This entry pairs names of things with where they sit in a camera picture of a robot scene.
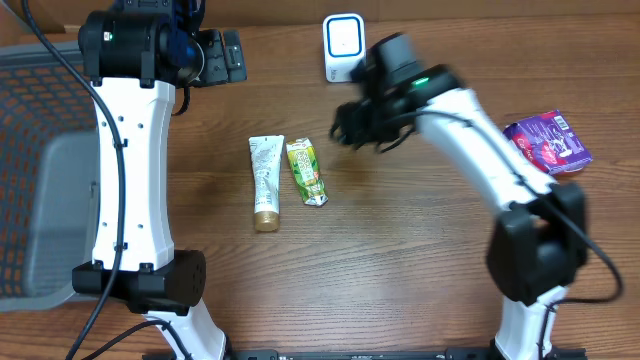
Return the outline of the white tube gold cap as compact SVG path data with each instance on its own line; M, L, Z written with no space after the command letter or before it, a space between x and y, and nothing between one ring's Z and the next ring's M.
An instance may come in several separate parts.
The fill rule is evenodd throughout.
M249 138L255 184L254 223L259 232L276 231L280 225L280 171L284 136Z

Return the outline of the green yellow drink pouch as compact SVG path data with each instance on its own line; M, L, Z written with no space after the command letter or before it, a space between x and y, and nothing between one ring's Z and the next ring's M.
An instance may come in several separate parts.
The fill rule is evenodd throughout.
M323 206L328 201L328 196L311 141L308 138L290 141L286 144L286 152L303 203Z

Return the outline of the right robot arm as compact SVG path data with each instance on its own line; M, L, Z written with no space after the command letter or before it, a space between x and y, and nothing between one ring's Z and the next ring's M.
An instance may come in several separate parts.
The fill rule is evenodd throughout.
M350 70L361 97L338 107L332 139L391 151L418 134L447 155L494 219L486 264L504 296L492 359L545 359L557 306L587 260L584 195L541 171L446 65L426 67L406 34L371 46Z

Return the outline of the purple pad package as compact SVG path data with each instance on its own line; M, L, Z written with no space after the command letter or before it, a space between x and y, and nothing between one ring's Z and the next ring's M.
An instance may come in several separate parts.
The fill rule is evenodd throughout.
M559 110L514 122L503 134L526 159L549 175L577 172L593 161Z

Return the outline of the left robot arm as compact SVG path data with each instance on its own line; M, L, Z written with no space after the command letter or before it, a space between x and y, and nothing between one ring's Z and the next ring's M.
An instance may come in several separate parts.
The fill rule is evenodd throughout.
M118 1L78 34L99 136L100 199L88 262L74 290L144 316L173 359L228 359L203 300L206 260L179 250L167 210L168 132L178 89L242 81L235 32L204 31L202 1Z

